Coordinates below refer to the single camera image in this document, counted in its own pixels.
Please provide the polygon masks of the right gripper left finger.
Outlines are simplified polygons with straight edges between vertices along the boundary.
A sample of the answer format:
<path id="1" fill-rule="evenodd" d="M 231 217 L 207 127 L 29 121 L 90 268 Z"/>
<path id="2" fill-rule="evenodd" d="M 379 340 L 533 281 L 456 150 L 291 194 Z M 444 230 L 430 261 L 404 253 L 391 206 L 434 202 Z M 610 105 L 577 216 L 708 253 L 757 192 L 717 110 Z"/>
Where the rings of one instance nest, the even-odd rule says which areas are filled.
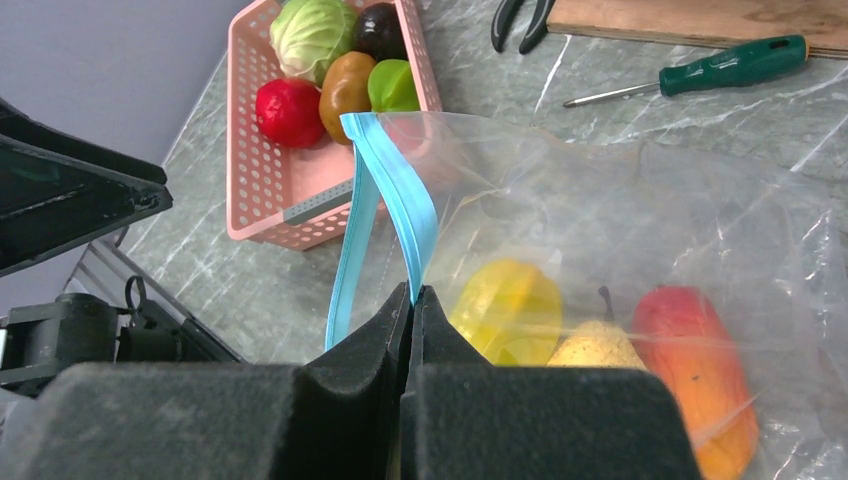
<path id="1" fill-rule="evenodd" d="M 88 363 L 17 408 L 5 479 L 396 479 L 409 290 L 302 365 Z"/>

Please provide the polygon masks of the clear zip top bag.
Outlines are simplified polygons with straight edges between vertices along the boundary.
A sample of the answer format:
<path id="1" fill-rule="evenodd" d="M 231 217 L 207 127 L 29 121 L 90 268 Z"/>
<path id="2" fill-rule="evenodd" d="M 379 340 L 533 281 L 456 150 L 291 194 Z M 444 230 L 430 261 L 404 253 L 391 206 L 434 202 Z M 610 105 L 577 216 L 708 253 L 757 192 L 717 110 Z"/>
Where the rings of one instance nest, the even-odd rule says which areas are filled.
<path id="1" fill-rule="evenodd" d="M 759 443 L 739 479 L 846 477 L 847 242 L 824 186 L 768 162 L 645 141 L 569 144 L 465 114 L 352 113 L 342 125 L 353 194 L 327 347 L 401 282 L 411 294 L 432 287 L 448 317 L 471 276 L 499 259 L 558 285 L 556 348 L 604 316 L 601 286 L 633 346 L 644 295 L 695 287 L 754 396 Z"/>

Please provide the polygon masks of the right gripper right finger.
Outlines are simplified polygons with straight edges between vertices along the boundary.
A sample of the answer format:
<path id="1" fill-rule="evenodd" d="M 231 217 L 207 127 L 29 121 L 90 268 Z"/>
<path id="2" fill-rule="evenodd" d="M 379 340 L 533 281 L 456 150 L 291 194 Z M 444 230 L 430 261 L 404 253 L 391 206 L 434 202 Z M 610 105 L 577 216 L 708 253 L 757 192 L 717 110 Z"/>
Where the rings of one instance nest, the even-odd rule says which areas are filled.
<path id="1" fill-rule="evenodd" d="M 496 367 L 424 287 L 400 399 L 403 479 L 697 479 L 670 391 L 642 370 Z"/>

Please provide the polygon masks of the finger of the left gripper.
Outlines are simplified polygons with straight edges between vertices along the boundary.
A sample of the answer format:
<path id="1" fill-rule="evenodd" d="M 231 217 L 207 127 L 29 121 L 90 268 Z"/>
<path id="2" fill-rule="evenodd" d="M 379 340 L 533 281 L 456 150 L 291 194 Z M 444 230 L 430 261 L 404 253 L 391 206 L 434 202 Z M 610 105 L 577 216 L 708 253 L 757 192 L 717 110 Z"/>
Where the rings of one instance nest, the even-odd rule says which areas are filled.
<path id="1" fill-rule="evenodd" d="M 165 171 L 1 104 L 1 273 L 172 207 Z"/>

